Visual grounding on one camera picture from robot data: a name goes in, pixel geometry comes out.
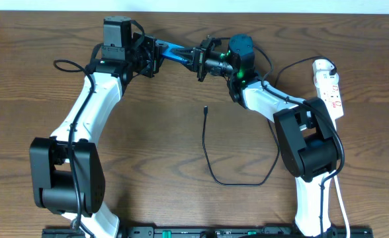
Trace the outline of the blue smartphone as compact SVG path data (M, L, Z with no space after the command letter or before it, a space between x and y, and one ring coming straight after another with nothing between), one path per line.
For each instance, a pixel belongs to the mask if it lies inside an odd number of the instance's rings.
M192 48L166 42L164 40L156 40L156 45L161 48L161 56L167 60L175 61L181 64L188 64L187 59L193 52Z

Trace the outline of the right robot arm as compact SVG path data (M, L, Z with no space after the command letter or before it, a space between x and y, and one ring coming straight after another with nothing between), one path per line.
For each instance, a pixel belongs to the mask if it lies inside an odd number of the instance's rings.
M225 77L234 102L274 124L279 154L296 179L296 227L305 237L326 237L331 227L329 184L341 172L345 153L325 102L291 97L274 88L255 69L255 52L261 49L250 36L232 36L226 52L215 50L221 43L207 38L193 48L172 46L163 56L195 72L199 81L208 74Z

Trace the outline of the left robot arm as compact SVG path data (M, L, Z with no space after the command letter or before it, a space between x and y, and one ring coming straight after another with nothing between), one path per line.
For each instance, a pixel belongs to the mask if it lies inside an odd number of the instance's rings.
M97 144L116 104L131 80L152 77L155 40L129 17L105 17L103 42L83 67L68 59L54 67L85 76L83 88L61 125L48 138L34 138L29 148L34 202L70 220L68 230L48 230L58 237L118 237L120 220L104 203L105 176Z

